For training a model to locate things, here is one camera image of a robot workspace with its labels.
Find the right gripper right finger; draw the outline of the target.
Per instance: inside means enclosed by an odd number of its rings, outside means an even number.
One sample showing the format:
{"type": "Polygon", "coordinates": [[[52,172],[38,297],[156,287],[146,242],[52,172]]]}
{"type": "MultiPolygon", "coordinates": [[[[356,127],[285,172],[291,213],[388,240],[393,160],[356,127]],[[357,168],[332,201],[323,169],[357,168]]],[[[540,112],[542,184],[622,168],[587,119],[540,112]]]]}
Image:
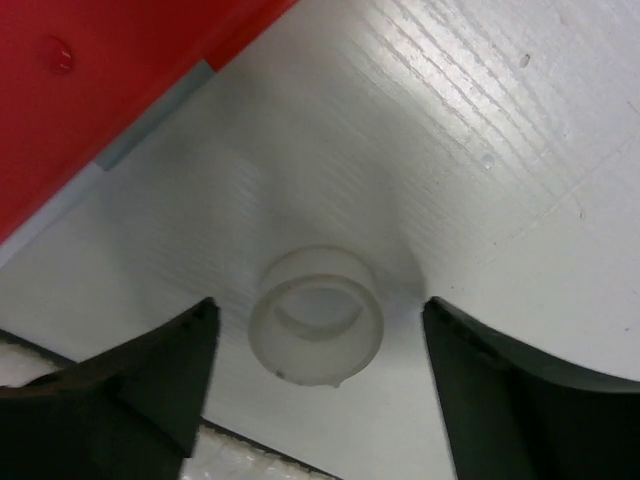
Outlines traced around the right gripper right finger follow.
{"type": "Polygon", "coordinates": [[[638,478],[638,382],[541,351],[440,297],[422,325],[458,478],[638,478]]]}

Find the red folder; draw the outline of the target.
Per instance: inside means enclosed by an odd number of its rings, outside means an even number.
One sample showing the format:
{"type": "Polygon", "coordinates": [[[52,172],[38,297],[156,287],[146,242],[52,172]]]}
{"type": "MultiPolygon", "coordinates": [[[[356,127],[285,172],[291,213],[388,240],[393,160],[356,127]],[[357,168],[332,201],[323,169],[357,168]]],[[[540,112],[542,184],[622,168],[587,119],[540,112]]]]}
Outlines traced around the red folder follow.
{"type": "Polygon", "coordinates": [[[287,1],[5,1],[1,234],[10,236],[199,61],[220,69],[287,1]]]}

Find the small clear tape roll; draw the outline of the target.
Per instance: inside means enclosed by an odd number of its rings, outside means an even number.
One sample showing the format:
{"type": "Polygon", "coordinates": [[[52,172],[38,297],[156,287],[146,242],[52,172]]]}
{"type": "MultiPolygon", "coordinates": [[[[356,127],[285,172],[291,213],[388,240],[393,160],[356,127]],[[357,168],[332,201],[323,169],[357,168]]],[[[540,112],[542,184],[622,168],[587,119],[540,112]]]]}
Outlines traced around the small clear tape roll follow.
{"type": "Polygon", "coordinates": [[[266,268],[248,340],[259,363],[300,386],[339,386],[366,368],[384,337],[372,269],[355,253],[314,245],[266,268]]]}

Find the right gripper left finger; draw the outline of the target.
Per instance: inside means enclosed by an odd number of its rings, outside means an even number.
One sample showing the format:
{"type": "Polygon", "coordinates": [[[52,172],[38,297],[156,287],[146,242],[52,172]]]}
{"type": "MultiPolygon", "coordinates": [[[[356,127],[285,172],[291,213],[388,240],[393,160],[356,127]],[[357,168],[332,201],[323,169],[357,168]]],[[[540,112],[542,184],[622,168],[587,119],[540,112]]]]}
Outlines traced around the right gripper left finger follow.
{"type": "Polygon", "coordinates": [[[179,478],[196,444],[219,332],[219,309],[205,298],[95,357],[2,387],[2,478],[179,478]]]}

